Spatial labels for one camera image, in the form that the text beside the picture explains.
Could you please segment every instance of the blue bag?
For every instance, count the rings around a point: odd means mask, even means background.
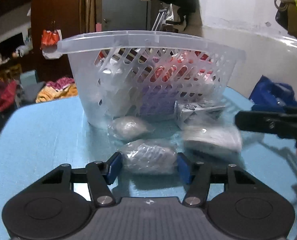
[[[274,83],[266,76],[259,79],[249,99],[258,105],[297,107],[293,88],[289,84]]]

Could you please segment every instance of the plastic basket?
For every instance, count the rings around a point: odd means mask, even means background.
[[[153,31],[88,33],[64,39],[89,123],[128,114],[166,117],[174,103],[218,101],[245,52],[200,37]]]

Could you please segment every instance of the plastic bag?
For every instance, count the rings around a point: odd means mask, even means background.
[[[177,166],[175,148],[162,139],[137,140],[124,145],[124,168],[140,174],[173,174]]]
[[[54,46],[60,41],[60,35],[58,33],[58,30],[55,30],[53,32],[43,30],[42,33],[42,41],[41,41],[41,49],[48,47],[48,46]]]
[[[224,105],[216,106],[206,101],[203,103],[176,101],[174,106],[175,121],[178,127],[183,130],[188,123],[191,123],[191,119],[193,119],[194,125],[205,122],[204,119],[206,115],[214,120],[218,119],[224,109]]]
[[[222,159],[230,159],[232,154],[241,152],[242,137],[235,125],[216,121],[206,114],[197,118],[202,123],[195,125],[194,119],[190,119],[182,133],[185,148]]]
[[[153,131],[153,126],[134,116],[117,118],[108,126],[108,133],[113,134],[113,136],[117,139],[128,141]]]
[[[297,107],[293,88],[285,83],[274,83],[266,76],[259,79],[249,99],[257,105]]]

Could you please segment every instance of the pink fabric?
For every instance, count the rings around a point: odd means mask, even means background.
[[[62,78],[58,79],[56,82],[48,81],[46,85],[48,87],[54,88],[55,90],[62,90],[67,85],[72,84],[72,83],[75,83],[73,78],[62,77]]]

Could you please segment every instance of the wooden door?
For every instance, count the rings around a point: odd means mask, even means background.
[[[32,0],[32,38],[40,80],[72,76],[67,55],[46,60],[40,50],[42,31],[60,29],[63,39],[79,34],[79,0]]]

